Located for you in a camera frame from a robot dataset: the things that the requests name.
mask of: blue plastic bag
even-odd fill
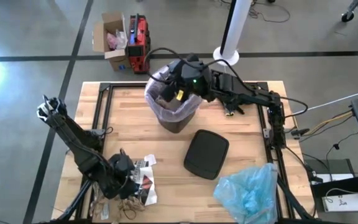
[[[265,164],[262,168],[251,167],[236,174],[221,177],[214,191],[236,222],[275,223],[277,167]]]

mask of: yellow tag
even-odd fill
[[[181,100],[181,98],[183,97],[183,91],[179,90],[178,95],[177,95],[177,100]]]

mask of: black metal frame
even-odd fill
[[[97,129],[98,128],[98,122],[99,122],[99,117],[100,117],[100,111],[101,111],[101,105],[102,105],[102,100],[103,100],[103,96],[104,96],[104,92],[108,91],[108,95],[107,95],[107,100],[106,100],[106,108],[104,110],[104,115],[103,115],[103,123],[102,123],[102,129],[106,130],[108,128],[108,119],[109,119],[109,115],[110,115],[110,108],[111,108],[111,101],[112,101],[112,93],[113,93],[113,89],[114,88],[122,88],[122,87],[145,87],[147,82],[112,82],[112,83],[100,83],[99,85],[99,93],[98,93],[98,99],[96,101],[96,107],[95,107],[95,112],[94,112],[94,117],[93,117],[93,123],[92,123],[92,129]],[[266,90],[269,89],[267,82],[258,82],[258,83],[248,83],[251,86],[261,86],[263,88],[265,88]],[[265,113],[263,110],[263,107],[260,105],[257,105],[257,109],[258,109],[258,114],[259,114],[259,120],[260,120],[260,126],[261,126],[261,130],[262,130],[262,135],[264,133],[264,130],[267,128],[266,125],[266,121],[265,121]],[[266,158],[267,158],[267,162],[271,162],[273,163],[273,157],[272,157],[272,148],[270,147],[270,143],[269,143],[269,139],[264,137],[264,145],[265,145],[265,151],[266,151]],[[288,185],[288,179],[287,179],[287,173],[285,171],[285,165],[284,165],[284,160],[281,154],[280,150],[276,150],[277,152],[277,160],[278,160],[278,165],[279,165],[279,170],[280,170],[280,177],[283,179],[283,181],[285,182],[286,185]],[[83,180],[81,181],[81,187],[83,186],[83,184],[85,183],[85,177],[83,177]],[[93,189],[91,190],[91,200],[89,201],[89,205],[92,201],[94,192]],[[277,189],[277,214],[279,218],[283,218],[283,213],[282,213],[282,208],[281,208],[281,203],[280,203],[280,198],[278,195],[278,189]],[[82,198],[78,204],[78,207],[76,208],[76,213],[75,213],[75,220],[81,219],[82,213],[83,213],[83,204],[84,203],[84,198]],[[288,201],[288,199],[286,199],[286,203],[287,203],[287,209],[288,209],[288,216],[289,218],[295,218],[295,214],[293,212],[293,208],[291,206],[291,203]],[[87,219],[91,219],[91,216],[89,213],[86,214]]]

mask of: wooden table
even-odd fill
[[[269,90],[286,96],[281,81],[269,81]],[[84,129],[90,129],[98,98],[99,82],[84,82],[75,115],[75,121]],[[291,114],[287,100],[283,100],[286,114]],[[230,147],[219,174],[233,174],[251,166],[262,166],[266,161],[263,137],[256,105],[242,106],[245,115],[224,116],[219,102],[203,102],[184,130],[173,134],[159,125],[154,113],[144,100],[143,88],[116,88],[113,93],[109,125],[113,133],[107,135],[104,156],[111,157],[123,148],[132,160],[154,154],[157,164],[153,166],[158,203],[144,212],[137,212],[134,220],[123,215],[122,222],[233,222],[230,214],[213,198],[213,190],[219,180],[206,180],[188,172],[183,167],[190,141],[199,129],[218,133],[229,140]],[[99,127],[103,120],[101,108]],[[285,127],[291,129],[295,121],[287,119]],[[287,138],[287,146],[300,158],[297,140]],[[306,172],[300,162],[288,150],[283,150],[290,189],[306,211],[312,212],[313,196]],[[55,208],[64,210],[80,189],[82,175],[77,170],[73,155],[67,154],[63,166]],[[281,190],[282,209],[287,216]],[[52,218],[61,211],[54,210]]]

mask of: plastic bag liner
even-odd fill
[[[236,222],[265,224],[277,221],[277,167],[265,164],[221,177],[214,191]]]
[[[164,66],[160,70],[153,74],[153,77],[164,80],[168,77],[168,67]],[[155,102],[155,99],[159,96],[162,90],[166,87],[166,84],[157,82],[153,79],[149,79],[145,89],[145,99],[150,105],[151,109],[157,116],[158,120],[166,122],[179,122],[187,118],[194,113],[203,99],[196,95],[190,95],[190,97],[182,104],[176,111],[170,111]]]

